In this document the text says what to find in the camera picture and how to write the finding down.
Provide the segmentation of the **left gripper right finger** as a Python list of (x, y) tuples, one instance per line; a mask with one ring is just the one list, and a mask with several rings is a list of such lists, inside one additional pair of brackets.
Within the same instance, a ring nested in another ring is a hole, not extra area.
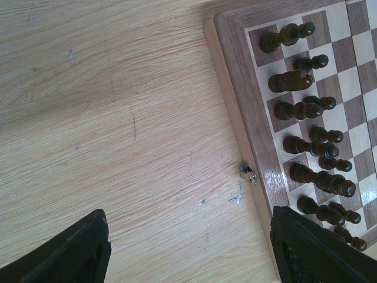
[(287, 206), (275, 206), (270, 239), (281, 282), (376, 282), (376, 260)]

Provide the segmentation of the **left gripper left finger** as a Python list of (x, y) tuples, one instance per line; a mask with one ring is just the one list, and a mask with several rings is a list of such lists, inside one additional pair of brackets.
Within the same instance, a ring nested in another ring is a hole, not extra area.
[(1, 268), (1, 282), (104, 282), (111, 255), (104, 210), (96, 209)]

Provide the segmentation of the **wooden chess board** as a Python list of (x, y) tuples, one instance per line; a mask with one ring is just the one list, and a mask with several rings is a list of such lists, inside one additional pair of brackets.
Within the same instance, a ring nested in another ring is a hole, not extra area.
[[(313, 22), (311, 36), (295, 45), (281, 45), (264, 53), (260, 38), (280, 32), (288, 24)], [(334, 231), (336, 225), (305, 215), (297, 208), (301, 196), (319, 206), (340, 203), (361, 215), (358, 224), (341, 226), (352, 236), (366, 241), (367, 251), (376, 247), (376, 2), (375, 1), (253, 1), (249, 6), (219, 12), (204, 26), (204, 33), (219, 79), (227, 111), (242, 160), (257, 174), (250, 183), (265, 236), (275, 206), (287, 206), (321, 228)], [(302, 57), (325, 54), (328, 65), (312, 69), (312, 85), (302, 91), (274, 93), (269, 78), (294, 71)], [(337, 105), (315, 119), (279, 120), (274, 106), (279, 102), (297, 104), (306, 96), (334, 97)], [(333, 143), (339, 149), (335, 159), (352, 163), (350, 172), (325, 170), (320, 156), (309, 152), (291, 154), (284, 150), (287, 136), (312, 142), (312, 127), (339, 130), (344, 139)], [(314, 183), (290, 178), (294, 163), (314, 172), (342, 175), (356, 185), (351, 198), (320, 190)]]

